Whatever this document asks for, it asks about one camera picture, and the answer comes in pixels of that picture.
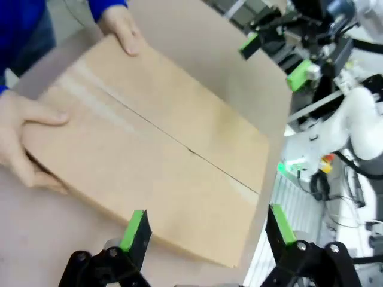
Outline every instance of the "green block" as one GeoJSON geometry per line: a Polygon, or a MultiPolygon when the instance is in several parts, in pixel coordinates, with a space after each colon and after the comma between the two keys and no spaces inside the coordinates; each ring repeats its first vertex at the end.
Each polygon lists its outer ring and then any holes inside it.
{"type": "Polygon", "coordinates": [[[312,65],[310,60],[304,60],[295,70],[287,77],[287,83],[292,91],[298,91],[307,81],[306,71],[312,65]]]}
{"type": "Polygon", "coordinates": [[[290,245],[297,241],[294,231],[291,229],[290,224],[287,221],[285,213],[282,210],[282,207],[278,204],[273,204],[271,206],[276,222],[278,223],[279,230],[282,234],[283,241],[286,245],[290,245]]]}
{"type": "Polygon", "coordinates": [[[246,48],[246,46],[247,46],[248,44],[250,44],[250,42],[251,42],[252,40],[254,40],[255,38],[257,38],[257,37],[258,37],[258,34],[257,34],[257,33],[255,33],[254,35],[250,36],[250,37],[247,39],[247,41],[242,45],[242,47],[239,48],[239,50],[241,51],[241,50],[243,50],[244,48],[246,48]]]}
{"type": "Polygon", "coordinates": [[[130,250],[130,247],[132,247],[134,238],[137,233],[137,229],[139,227],[139,223],[141,222],[141,219],[143,216],[144,216],[143,210],[134,211],[132,219],[130,220],[129,225],[127,226],[127,229],[125,230],[124,238],[120,243],[120,248],[124,252],[128,252],[130,250]]]}

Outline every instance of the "person's right hand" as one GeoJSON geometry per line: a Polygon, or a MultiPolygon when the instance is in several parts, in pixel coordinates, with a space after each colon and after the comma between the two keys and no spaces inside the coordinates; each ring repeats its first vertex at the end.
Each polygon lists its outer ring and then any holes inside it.
{"type": "Polygon", "coordinates": [[[28,159],[22,145],[23,125],[34,121],[51,126],[67,123],[69,117],[11,90],[0,95],[0,164],[9,167],[27,187],[47,187],[66,194],[65,187],[28,159]]]}

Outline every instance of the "metal grate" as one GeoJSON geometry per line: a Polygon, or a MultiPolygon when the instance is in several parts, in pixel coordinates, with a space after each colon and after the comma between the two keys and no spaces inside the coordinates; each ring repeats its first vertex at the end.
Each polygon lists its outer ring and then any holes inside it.
{"type": "MultiPolygon", "coordinates": [[[[323,206],[312,195],[302,191],[278,172],[270,202],[282,206],[293,230],[305,233],[303,240],[317,242],[323,206]]],[[[259,287],[275,267],[275,261],[265,232],[265,224],[246,275],[244,286],[259,287]]]]}

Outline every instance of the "jeans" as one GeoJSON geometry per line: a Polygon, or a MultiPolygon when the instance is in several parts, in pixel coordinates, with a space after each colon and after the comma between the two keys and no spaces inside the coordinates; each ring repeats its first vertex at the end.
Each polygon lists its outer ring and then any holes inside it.
{"type": "MultiPolygon", "coordinates": [[[[33,30],[31,37],[8,68],[16,76],[21,77],[55,46],[56,39],[54,37],[52,20],[48,9],[46,9],[36,28],[33,30]]],[[[0,85],[6,85],[5,75],[0,76],[0,85]]]]}

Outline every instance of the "blue sleeve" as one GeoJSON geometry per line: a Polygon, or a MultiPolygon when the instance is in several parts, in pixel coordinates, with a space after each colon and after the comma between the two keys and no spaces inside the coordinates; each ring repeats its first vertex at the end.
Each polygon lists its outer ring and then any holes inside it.
{"type": "Polygon", "coordinates": [[[5,90],[8,90],[7,86],[0,86],[0,94],[5,90]]]}
{"type": "Polygon", "coordinates": [[[98,22],[102,13],[113,5],[124,5],[127,7],[126,0],[89,0],[90,11],[95,22],[98,22]]]}

